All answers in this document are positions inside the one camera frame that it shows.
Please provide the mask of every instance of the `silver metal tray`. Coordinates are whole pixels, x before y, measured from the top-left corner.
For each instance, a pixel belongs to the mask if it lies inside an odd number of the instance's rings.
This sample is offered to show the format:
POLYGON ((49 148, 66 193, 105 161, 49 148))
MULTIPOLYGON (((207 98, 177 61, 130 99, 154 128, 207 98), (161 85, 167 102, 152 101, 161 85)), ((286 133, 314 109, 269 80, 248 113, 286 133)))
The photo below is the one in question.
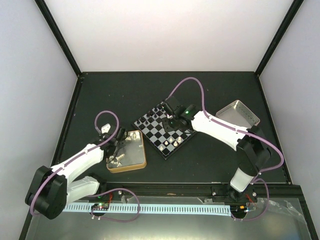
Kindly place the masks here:
POLYGON ((260 123, 260 119, 240 100, 235 100, 228 106, 222 108, 215 116, 240 127, 251 128, 260 123))

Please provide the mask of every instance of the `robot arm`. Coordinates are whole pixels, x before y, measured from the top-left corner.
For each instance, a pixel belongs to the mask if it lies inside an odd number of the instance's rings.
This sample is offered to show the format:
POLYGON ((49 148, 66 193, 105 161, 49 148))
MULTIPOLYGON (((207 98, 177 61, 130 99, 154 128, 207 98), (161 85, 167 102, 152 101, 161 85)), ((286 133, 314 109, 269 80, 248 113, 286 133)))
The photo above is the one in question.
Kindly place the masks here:
POLYGON ((112 127, 109 124, 103 126, 101 129, 102 134, 100 134, 99 138, 97 138, 94 143, 88 144, 83 150, 66 161, 54 165, 51 168, 46 166, 38 168, 25 197, 25 203, 30 206, 42 183, 48 176, 60 168, 62 168, 62 170, 48 182, 35 201, 34 209, 39 213, 46 216, 48 219, 54 219, 63 211, 67 204, 97 193, 100 187, 100 183, 97 179, 91 176, 85 176, 81 180, 74 180, 93 165, 100 163, 104 158, 109 158, 113 155, 123 143, 124 139, 127 137, 127 132, 121 127, 115 137, 105 145, 90 150, 110 136, 109 130, 111 128, 112 127), (81 153, 82 155, 75 161, 67 164, 71 159, 81 153))
POLYGON ((195 130, 208 134, 230 146, 237 152, 238 169, 230 181, 230 186, 238 193, 242 193, 252 179, 259 173, 263 165, 271 156, 267 146, 259 140, 243 133, 231 130, 223 125, 236 130, 250 132, 264 138, 263 132, 257 126, 247 129, 223 121, 209 114, 209 118, 203 111, 199 111, 195 105, 185 108, 173 96, 167 98, 162 107, 167 113, 167 118, 162 119, 166 132, 182 130, 195 130))

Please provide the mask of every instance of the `chessboard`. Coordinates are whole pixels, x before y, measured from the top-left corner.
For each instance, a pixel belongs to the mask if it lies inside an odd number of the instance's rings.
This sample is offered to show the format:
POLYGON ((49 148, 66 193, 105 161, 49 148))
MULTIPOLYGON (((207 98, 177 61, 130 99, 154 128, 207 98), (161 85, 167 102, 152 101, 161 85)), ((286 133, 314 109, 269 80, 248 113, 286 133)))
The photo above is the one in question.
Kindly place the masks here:
POLYGON ((196 134, 196 131, 190 130, 165 132, 162 119, 166 117, 160 103, 132 124, 165 160, 196 134))

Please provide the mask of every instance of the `black tabletop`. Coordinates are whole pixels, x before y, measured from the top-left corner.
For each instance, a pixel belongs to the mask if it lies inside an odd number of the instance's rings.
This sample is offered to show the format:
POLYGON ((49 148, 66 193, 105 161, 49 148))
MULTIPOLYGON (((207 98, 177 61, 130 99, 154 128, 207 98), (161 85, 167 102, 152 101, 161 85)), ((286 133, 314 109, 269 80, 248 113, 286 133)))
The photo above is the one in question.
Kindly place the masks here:
MULTIPOLYGON (((134 130, 133 121, 166 98, 185 77, 196 77, 205 91, 206 110, 217 111, 235 100, 242 101, 258 118, 265 137, 277 146, 259 79, 253 72, 99 72, 85 73, 73 117, 67 132, 60 162, 83 149, 97 137, 96 115, 103 110, 117 114, 120 124, 134 130)), ((185 82, 174 94, 180 103, 201 107, 201 92, 194 81, 185 82)), ((111 115, 102 115, 101 127, 115 124, 111 115)), ((204 133, 164 160, 145 141, 147 165, 143 169, 110 173, 105 161, 85 174, 95 173, 112 183, 228 183, 237 170, 237 153, 229 146, 204 133)), ((279 163, 274 152, 266 167, 279 163)), ((268 183, 285 183, 283 168, 262 174, 268 183)))

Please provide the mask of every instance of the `white wall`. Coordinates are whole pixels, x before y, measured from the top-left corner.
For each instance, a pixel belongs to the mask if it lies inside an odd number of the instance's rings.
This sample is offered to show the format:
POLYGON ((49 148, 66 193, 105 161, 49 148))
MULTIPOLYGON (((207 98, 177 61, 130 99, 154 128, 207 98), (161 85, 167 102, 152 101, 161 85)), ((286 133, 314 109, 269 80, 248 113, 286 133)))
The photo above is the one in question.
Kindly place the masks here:
POLYGON ((320 1, 304 1, 261 75, 294 184, 320 234, 320 1))
POLYGON ((293 0, 46 0, 82 71, 255 71, 293 0))
POLYGON ((27 190, 52 161, 76 79, 35 1, 0 1, 2 240, 19 238, 27 190))

